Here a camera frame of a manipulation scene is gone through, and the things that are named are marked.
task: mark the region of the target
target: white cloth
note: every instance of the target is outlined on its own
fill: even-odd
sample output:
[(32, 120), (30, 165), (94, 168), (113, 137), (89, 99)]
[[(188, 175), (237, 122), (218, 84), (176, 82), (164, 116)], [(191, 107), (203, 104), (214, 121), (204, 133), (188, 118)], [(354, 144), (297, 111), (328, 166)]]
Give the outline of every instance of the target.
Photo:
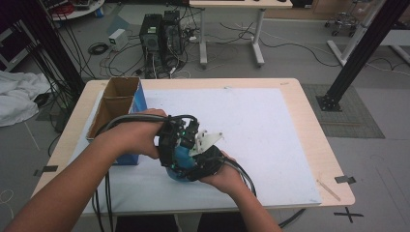
[(50, 89), (41, 74), (0, 71), (0, 127), (13, 125), (39, 112), (33, 100)]

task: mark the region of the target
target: human hand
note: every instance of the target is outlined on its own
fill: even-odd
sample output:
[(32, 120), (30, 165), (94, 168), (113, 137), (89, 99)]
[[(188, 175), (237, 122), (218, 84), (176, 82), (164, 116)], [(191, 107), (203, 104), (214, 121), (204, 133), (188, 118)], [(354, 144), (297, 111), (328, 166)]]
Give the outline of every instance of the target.
[[(166, 117), (162, 109), (150, 108), (138, 114), (155, 114)], [(142, 154), (152, 159), (158, 159), (160, 154), (154, 145), (154, 137), (162, 127), (162, 122), (128, 122), (101, 134), (109, 137), (113, 145), (118, 146), (120, 155)]]
[[(224, 151), (221, 151), (228, 159), (232, 159)], [(245, 184), (239, 175), (239, 172), (228, 164), (224, 164), (222, 168), (212, 176), (207, 176), (199, 180), (217, 188), (219, 191), (231, 195), (241, 188), (245, 187)]]

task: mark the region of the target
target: wooden table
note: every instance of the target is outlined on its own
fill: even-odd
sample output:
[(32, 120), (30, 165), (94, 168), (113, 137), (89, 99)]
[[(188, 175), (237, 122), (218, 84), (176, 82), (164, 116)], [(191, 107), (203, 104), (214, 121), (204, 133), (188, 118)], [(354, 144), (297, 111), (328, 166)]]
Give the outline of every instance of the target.
[[(98, 93), (104, 89), (106, 83), (107, 80), (93, 80), (87, 83), (48, 162), (47, 166), (58, 165), (57, 171), (45, 172), (33, 195), (67, 166)], [(343, 173), (298, 80), (293, 78), (143, 79), (142, 85), (145, 90), (209, 89), (224, 86), (280, 89), (322, 198), (322, 203), (318, 206), (346, 206), (355, 202), (348, 184), (338, 184), (335, 181), (335, 177), (343, 176)]]
[(238, 10), (252, 10), (253, 14), (257, 14), (255, 18), (256, 29), (254, 32), (254, 37), (252, 37), (251, 44), (256, 57), (256, 62), (258, 66), (265, 64), (263, 60), (262, 52), (259, 47), (259, 36), (263, 23), (263, 16), (266, 9), (290, 9), (292, 8), (292, 3), (290, 0), (286, 2), (279, 2), (278, 0), (244, 0), (244, 1), (202, 1), (202, 0), (191, 0), (190, 5), (192, 7), (201, 9), (201, 34), (200, 34), (200, 43), (199, 43), (199, 52), (200, 52), (200, 64), (203, 68), (206, 68), (208, 63), (207, 53), (206, 53), (206, 41), (205, 41), (205, 21), (209, 20), (206, 16), (209, 10), (206, 9), (222, 9), (224, 18), (222, 21), (231, 20), (233, 15), (239, 15), (240, 19), (244, 17), (243, 12)]

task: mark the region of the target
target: black tape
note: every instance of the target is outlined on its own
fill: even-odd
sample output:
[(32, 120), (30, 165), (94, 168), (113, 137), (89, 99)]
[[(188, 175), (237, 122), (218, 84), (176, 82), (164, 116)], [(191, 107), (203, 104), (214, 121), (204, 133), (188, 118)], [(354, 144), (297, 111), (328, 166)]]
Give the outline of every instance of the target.
[(350, 223), (353, 223), (353, 218), (352, 217), (364, 217), (364, 215), (362, 214), (352, 214), (349, 211), (349, 208), (344, 207), (344, 209), (346, 210), (346, 213), (334, 213), (335, 216), (347, 216), (349, 217)]
[(58, 168), (58, 165), (44, 166), (43, 170), (36, 169), (34, 171), (33, 176), (41, 177), (44, 172), (55, 172), (55, 171), (57, 171), (57, 168)]
[(45, 166), (43, 167), (43, 172), (55, 172), (57, 171), (58, 165), (52, 165), (52, 166)]
[(349, 185), (352, 185), (356, 183), (356, 180), (354, 177), (339, 176), (339, 177), (335, 177), (335, 180), (338, 184), (347, 183)]

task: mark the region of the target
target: forearm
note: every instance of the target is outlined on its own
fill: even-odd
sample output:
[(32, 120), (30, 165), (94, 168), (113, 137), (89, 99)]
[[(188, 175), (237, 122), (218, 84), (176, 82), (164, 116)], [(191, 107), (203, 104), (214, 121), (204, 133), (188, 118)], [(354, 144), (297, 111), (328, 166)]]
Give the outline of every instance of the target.
[(97, 138), (40, 190), (6, 231), (70, 231), (119, 152)]
[(275, 220), (245, 185), (229, 195), (238, 206), (248, 231), (281, 231)]

